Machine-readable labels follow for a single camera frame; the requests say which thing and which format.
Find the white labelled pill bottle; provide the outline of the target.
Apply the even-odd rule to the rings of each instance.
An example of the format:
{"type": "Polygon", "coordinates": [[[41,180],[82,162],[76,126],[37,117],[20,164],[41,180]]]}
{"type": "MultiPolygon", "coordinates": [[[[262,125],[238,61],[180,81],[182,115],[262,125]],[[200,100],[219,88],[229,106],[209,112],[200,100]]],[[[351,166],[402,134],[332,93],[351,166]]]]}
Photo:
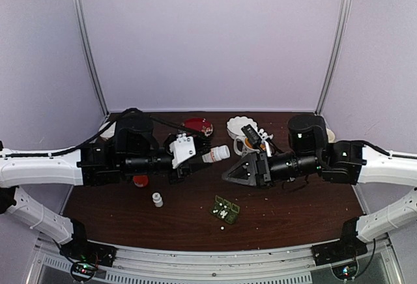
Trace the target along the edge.
{"type": "Polygon", "coordinates": [[[230,155],[229,147],[227,145],[222,145],[211,148],[210,151],[202,155],[201,158],[204,163],[215,163],[228,159],[230,155]]]}

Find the green pill organizer box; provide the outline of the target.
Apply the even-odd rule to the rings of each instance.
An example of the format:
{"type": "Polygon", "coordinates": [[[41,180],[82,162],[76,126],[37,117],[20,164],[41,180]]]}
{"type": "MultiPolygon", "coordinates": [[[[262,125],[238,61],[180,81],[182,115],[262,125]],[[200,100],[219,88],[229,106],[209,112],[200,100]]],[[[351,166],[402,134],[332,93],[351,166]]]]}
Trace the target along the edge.
{"type": "Polygon", "coordinates": [[[238,219],[240,207],[237,204],[216,195],[214,198],[214,204],[210,208],[209,213],[226,224],[232,225],[235,224],[238,219]]]}

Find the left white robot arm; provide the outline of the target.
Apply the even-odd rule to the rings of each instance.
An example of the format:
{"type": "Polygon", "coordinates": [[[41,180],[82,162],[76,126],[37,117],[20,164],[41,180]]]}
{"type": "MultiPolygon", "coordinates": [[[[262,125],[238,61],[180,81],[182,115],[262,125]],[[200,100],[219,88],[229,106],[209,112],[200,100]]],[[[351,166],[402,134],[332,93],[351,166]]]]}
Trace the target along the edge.
{"type": "Polygon", "coordinates": [[[130,108],[74,147],[39,152],[1,148],[1,213],[15,215],[86,261],[94,248],[84,225],[35,201],[24,185],[103,186],[153,173],[168,173],[176,182],[210,146],[201,131],[130,108]]]}

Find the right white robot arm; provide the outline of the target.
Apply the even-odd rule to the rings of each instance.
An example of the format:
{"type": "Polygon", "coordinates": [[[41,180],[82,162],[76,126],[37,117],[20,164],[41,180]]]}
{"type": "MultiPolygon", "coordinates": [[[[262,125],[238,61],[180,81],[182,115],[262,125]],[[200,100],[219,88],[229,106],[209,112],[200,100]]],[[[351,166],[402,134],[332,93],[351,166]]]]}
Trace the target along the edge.
{"type": "Polygon", "coordinates": [[[334,244],[334,253],[340,259],[349,258],[359,248],[359,241],[368,243],[416,219],[415,154],[387,151],[364,140],[331,143],[324,118],[318,115],[296,115],[288,121],[287,129],[290,151],[267,156],[255,130],[250,125],[243,127],[256,152],[242,157],[222,179],[260,188],[317,174],[336,184],[409,186],[410,192],[400,200],[344,223],[341,240],[334,244]]]}

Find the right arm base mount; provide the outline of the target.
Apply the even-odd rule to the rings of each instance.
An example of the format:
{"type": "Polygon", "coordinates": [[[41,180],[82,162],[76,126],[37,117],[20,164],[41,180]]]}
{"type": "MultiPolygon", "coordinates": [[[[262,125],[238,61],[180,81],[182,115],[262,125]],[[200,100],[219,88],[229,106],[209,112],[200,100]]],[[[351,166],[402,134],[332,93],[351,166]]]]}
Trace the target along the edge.
{"type": "Polygon", "coordinates": [[[354,259],[367,253],[367,244],[360,240],[336,240],[311,247],[316,266],[354,259]]]}

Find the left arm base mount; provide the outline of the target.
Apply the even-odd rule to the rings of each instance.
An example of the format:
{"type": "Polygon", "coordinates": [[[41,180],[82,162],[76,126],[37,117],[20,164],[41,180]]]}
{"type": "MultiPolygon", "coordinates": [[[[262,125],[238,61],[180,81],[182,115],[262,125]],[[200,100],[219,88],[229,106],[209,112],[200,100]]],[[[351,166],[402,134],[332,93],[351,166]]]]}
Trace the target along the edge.
{"type": "Polygon", "coordinates": [[[113,246],[87,240],[72,240],[58,247],[60,254],[72,262],[83,262],[93,266],[112,267],[117,253],[117,249],[113,246]]]}

